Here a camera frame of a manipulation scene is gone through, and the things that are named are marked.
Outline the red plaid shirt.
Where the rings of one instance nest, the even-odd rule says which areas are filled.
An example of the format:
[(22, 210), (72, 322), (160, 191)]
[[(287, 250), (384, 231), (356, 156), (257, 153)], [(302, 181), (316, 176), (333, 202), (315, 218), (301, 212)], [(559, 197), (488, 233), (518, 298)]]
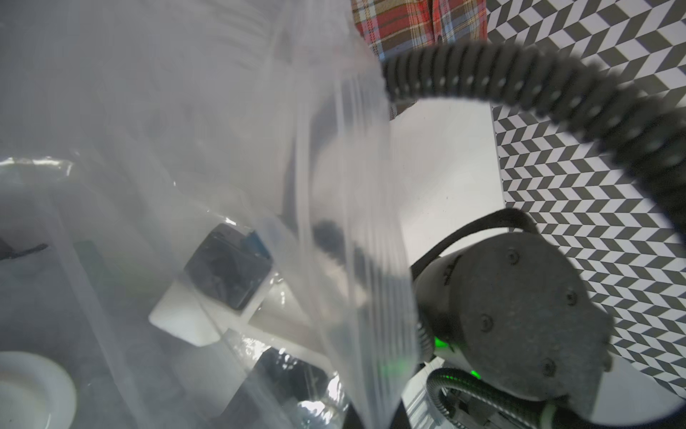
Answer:
[(379, 59), (460, 39), (486, 39), (484, 0), (354, 0), (355, 26)]

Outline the clear plastic vacuum bag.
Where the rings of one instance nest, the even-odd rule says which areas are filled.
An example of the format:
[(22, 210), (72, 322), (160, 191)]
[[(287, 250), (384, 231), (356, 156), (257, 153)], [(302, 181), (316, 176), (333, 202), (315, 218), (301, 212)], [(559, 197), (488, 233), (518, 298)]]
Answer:
[[(390, 166), (348, 1), (5, 1), (1, 353), (70, 375), (69, 428), (388, 428), (418, 355)], [(150, 323), (227, 219), (331, 372)]]

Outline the white round bag valve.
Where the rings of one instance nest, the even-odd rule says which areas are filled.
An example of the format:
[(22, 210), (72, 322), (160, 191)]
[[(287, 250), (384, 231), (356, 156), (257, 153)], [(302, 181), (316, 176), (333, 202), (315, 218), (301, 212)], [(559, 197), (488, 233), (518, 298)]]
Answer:
[(69, 428), (77, 404), (73, 379), (59, 364), (24, 351), (1, 353), (1, 427)]

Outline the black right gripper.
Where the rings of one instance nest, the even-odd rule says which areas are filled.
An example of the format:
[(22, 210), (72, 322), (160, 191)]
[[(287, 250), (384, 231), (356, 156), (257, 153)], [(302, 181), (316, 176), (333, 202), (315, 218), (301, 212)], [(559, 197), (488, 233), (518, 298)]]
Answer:
[(439, 257), (416, 278), (414, 291), (432, 332), (484, 382), (591, 415), (614, 320), (542, 236), (503, 233)]

